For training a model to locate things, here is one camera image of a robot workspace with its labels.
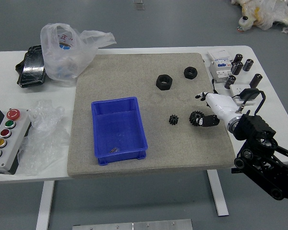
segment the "green button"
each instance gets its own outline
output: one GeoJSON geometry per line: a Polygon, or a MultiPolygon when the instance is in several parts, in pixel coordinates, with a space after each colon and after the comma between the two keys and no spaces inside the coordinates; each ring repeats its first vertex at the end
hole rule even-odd
{"type": "Polygon", "coordinates": [[[16,125],[16,123],[14,121],[8,120],[7,122],[5,122],[5,127],[6,128],[14,128],[16,125]]]}

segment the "small black gear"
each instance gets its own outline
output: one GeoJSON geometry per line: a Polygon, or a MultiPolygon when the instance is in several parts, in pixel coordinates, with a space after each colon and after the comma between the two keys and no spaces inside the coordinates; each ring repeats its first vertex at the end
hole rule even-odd
{"type": "Polygon", "coordinates": [[[178,117],[176,115],[171,115],[169,116],[168,122],[172,125],[176,125],[178,123],[178,117]]]}
{"type": "Polygon", "coordinates": [[[199,120],[204,117],[204,114],[200,111],[193,111],[190,114],[189,121],[194,126],[199,126],[199,120]]]}

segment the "white plastic bag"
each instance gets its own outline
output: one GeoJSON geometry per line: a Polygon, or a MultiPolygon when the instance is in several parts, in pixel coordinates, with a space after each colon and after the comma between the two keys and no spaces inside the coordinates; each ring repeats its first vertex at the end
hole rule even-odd
{"type": "Polygon", "coordinates": [[[253,25],[267,30],[279,22],[287,26],[282,32],[288,33],[288,0],[231,0],[231,3],[242,7],[240,30],[249,30],[253,25]]]}
{"type": "Polygon", "coordinates": [[[99,47],[116,43],[112,33],[84,30],[81,34],[67,24],[44,26],[40,40],[47,75],[73,82],[92,62],[99,47]]]}

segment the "red button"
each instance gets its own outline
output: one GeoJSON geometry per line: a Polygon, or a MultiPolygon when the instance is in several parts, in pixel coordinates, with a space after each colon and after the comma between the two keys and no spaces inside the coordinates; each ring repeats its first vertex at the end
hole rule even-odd
{"type": "Polygon", "coordinates": [[[8,137],[10,137],[11,134],[12,134],[12,132],[8,129],[4,129],[0,132],[0,136],[2,138],[8,138],[8,137]]]}
{"type": "Polygon", "coordinates": [[[11,109],[10,111],[8,111],[6,116],[8,119],[15,121],[20,117],[20,112],[18,109],[11,109]]]}

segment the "clear plastic bag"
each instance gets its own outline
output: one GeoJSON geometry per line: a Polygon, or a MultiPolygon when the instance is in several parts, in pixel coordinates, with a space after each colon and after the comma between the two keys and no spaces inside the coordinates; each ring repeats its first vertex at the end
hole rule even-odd
{"type": "Polygon", "coordinates": [[[86,31],[81,34],[63,23],[48,24],[40,33],[47,75],[73,82],[92,62],[98,48],[116,43],[112,33],[86,31]]]}
{"type": "MultiPolygon", "coordinates": [[[[231,3],[242,7],[244,17],[239,19],[239,25],[243,31],[253,25],[267,30],[274,22],[288,26],[288,0],[231,0],[231,3]]],[[[282,32],[288,33],[288,27],[282,32]]]]}
{"type": "Polygon", "coordinates": [[[30,109],[32,127],[17,155],[26,175],[37,175],[62,160],[62,147],[68,146],[70,141],[70,135],[60,125],[64,112],[63,107],[53,108],[51,100],[38,101],[30,109]]]}

